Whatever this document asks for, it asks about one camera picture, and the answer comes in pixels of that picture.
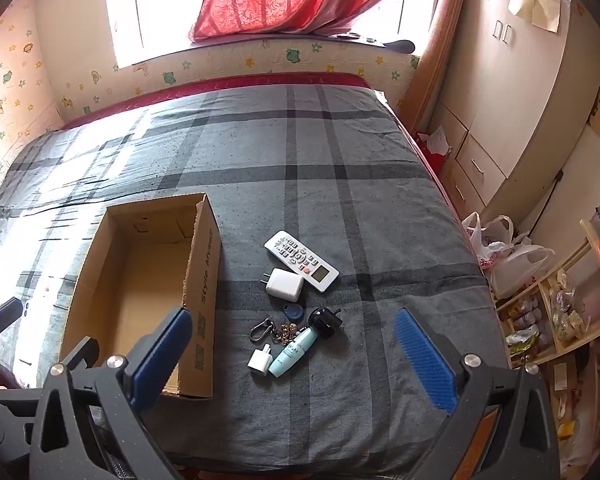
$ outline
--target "remote control display screen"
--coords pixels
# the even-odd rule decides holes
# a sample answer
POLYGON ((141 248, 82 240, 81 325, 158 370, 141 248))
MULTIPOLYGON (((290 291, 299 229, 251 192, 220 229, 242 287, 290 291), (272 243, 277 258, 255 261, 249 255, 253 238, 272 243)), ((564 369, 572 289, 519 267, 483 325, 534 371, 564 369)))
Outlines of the remote control display screen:
POLYGON ((325 267, 320 266, 317 269, 315 269, 315 272, 311 275, 311 277, 316 282, 320 283, 328 273, 329 271, 325 267))

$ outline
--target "metal screw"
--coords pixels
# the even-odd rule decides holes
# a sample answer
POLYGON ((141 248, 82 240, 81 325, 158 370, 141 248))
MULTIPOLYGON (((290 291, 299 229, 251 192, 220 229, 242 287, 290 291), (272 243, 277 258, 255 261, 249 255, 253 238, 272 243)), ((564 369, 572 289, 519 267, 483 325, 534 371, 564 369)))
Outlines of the metal screw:
POLYGON ((123 358, 122 355, 112 355, 107 359, 107 366, 109 368, 120 368, 124 362, 125 358, 123 358))
POLYGON ((471 368, 477 368, 482 364, 482 359, 480 359, 476 354, 467 354, 464 356, 464 364, 470 366, 471 368))
POLYGON ((64 372, 64 365, 62 363, 56 363, 51 367, 51 375, 60 375, 64 372))
POLYGON ((525 365, 525 370, 531 375, 536 375, 540 371, 540 368, 538 368, 536 363, 527 363, 525 365))

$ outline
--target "window sill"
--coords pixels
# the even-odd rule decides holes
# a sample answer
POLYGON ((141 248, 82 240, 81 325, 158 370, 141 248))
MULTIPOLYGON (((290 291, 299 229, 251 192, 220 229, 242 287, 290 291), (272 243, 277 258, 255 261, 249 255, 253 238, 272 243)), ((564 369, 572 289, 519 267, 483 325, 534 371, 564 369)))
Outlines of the window sill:
POLYGON ((301 40, 320 40, 320 41, 333 41, 335 43, 350 43, 350 44, 364 44, 375 48, 387 48, 394 52, 401 52, 404 54, 411 54, 414 46, 408 40, 392 41, 391 43, 381 43, 380 41, 374 40, 373 38, 346 38, 342 36, 318 36, 316 34, 285 34, 283 32, 269 33, 269 34, 231 34, 230 36, 220 36, 218 38, 209 38, 208 40, 200 40, 195 43, 181 44, 175 48, 162 48, 162 49, 144 49, 142 52, 132 56, 133 61, 125 64, 120 64, 120 68, 123 66, 132 66, 147 62, 158 57, 168 56, 169 54, 177 54, 178 52, 185 52, 187 50, 195 50, 198 48, 206 48, 210 46, 219 46, 225 44, 241 43, 244 41, 257 41, 257 40, 288 40, 293 37, 294 39, 301 40))

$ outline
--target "metal key ring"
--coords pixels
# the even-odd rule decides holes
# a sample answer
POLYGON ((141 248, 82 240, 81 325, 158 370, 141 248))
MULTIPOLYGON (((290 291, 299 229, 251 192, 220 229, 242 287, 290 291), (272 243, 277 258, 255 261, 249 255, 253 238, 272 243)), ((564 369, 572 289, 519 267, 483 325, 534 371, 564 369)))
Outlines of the metal key ring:
POLYGON ((266 336, 269 332, 271 332, 271 338, 273 340, 275 340, 274 335, 276 335, 276 337, 278 336, 278 331, 276 330, 276 324, 273 322, 272 319, 269 319, 267 317, 267 319, 265 319, 262 323, 254 326, 251 330, 249 330, 249 340, 252 343, 259 343, 264 338, 266 338, 266 336), (258 337, 255 337, 254 333, 262 328, 264 328, 264 330, 262 330, 262 333, 258 337))

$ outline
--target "white phone charger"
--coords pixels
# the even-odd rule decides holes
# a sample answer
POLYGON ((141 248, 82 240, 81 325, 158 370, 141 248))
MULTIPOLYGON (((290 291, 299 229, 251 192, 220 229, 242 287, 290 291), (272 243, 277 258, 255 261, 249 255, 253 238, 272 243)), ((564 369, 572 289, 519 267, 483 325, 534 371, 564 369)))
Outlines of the white phone charger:
POLYGON ((298 300, 304 283, 302 276, 283 269, 273 269, 271 274, 265 274, 265 276, 268 277, 268 280, 266 282, 264 280, 260 281, 267 284, 267 294, 294 303, 298 300))
POLYGON ((271 355, 271 346, 264 345, 262 350, 255 349, 253 351, 253 355, 247 366, 252 372, 256 372, 260 375, 267 375, 267 371, 269 371, 269 366, 272 361, 273 355, 271 355))

